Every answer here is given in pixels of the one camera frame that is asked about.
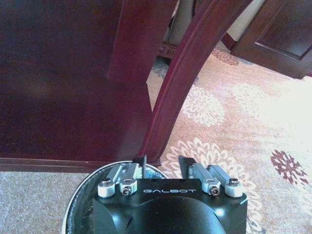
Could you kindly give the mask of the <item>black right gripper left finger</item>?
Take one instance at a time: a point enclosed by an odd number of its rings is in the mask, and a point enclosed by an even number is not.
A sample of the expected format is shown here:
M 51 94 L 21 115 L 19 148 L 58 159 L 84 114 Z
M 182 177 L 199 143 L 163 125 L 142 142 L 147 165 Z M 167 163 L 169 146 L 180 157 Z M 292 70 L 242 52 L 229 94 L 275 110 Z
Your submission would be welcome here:
M 97 195 L 101 198 L 112 197 L 116 185 L 123 196 L 130 196 L 137 191 L 137 179 L 145 177 L 147 156 L 134 158 L 126 168 L 123 162 L 113 166 L 97 186 Z

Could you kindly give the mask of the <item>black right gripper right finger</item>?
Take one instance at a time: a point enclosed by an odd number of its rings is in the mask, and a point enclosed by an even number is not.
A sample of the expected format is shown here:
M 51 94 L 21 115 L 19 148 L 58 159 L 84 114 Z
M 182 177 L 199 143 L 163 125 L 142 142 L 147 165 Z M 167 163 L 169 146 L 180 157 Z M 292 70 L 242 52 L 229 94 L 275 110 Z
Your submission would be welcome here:
M 206 168 L 193 158 L 178 157 L 181 175 L 184 179 L 199 179 L 202 191 L 218 196 L 221 188 L 227 196 L 239 198 L 243 196 L 243 186 L 238 178 L 229 176 L 220 166 L 208 165 Z

